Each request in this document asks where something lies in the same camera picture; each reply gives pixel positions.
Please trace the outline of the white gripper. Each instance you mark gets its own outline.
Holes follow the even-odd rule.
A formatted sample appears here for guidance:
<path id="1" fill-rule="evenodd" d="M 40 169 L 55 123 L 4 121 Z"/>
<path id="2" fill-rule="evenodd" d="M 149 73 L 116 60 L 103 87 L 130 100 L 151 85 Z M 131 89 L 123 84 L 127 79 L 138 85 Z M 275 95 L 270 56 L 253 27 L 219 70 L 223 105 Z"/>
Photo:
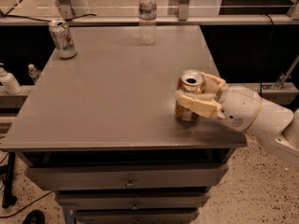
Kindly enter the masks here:
<path id="1" fill-rule="evenodd" d="M 228 88 L 226 81 L 207 73 L 202 94 L 175 92 L 177 102 L 195 114 L 211 119 L 221 118 L 221 123 L 236 131 L 245 131 L 257 116 L 262 97 L 243 86 Z"/>

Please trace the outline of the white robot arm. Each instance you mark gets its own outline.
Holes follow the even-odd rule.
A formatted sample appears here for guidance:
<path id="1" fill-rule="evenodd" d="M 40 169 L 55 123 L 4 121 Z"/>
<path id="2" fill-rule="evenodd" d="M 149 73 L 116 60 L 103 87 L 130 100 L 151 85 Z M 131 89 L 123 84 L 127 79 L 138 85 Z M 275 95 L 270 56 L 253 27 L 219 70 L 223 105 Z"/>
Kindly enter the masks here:
<path id="1" fill-rule="evenodd" d="M 179 111 L 217 119 L 233 130 L 251 134 L 269 153 L 299 165 L 298 112 L 195 69 L 179 76 L 175 98 Z"/>

